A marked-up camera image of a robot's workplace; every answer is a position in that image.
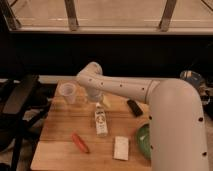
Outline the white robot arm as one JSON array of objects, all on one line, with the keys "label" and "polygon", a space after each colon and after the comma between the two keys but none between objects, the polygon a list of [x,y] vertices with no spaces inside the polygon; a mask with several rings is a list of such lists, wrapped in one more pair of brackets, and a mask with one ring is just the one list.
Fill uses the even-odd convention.
[{"label": "white robot arm", "polygon": [[191,84],[176,78],[109,77],[96,62],[86,65],[76,81],[92,101],[108,92],[149,106],[152,171],[210,171],[202,101]]}]

